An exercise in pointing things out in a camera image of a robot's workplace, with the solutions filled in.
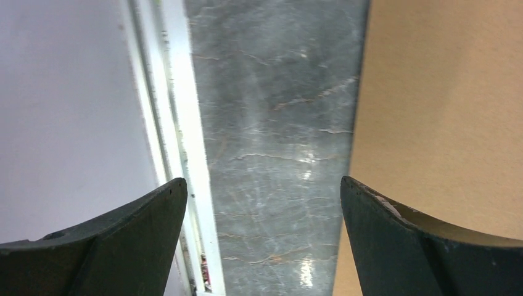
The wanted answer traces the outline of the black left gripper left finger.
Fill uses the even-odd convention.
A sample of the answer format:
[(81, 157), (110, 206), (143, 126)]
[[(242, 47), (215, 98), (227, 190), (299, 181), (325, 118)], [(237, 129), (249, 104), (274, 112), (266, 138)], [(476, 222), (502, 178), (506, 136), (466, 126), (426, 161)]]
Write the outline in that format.
[(1, 245), (2, 295), (163, 295), (187, 204), (175, 178), (39, 240)]

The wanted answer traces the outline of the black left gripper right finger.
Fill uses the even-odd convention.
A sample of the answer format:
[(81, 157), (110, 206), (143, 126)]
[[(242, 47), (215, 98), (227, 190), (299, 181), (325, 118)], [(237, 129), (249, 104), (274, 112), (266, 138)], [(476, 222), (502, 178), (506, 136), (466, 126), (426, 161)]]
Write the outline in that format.
[(521, 295), (522, 241), (447, 223), (345, 176), (340, 201), (364, 295)]

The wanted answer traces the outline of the brown backing board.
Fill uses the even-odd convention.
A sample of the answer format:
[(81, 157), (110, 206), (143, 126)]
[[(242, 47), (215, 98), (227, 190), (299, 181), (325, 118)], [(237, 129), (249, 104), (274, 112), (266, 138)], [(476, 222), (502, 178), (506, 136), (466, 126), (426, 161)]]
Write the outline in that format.
[[(522, 241), (522, 2), (372, 1), (349, 177)], [(364, 295), (342, 227), (334, 295)]]

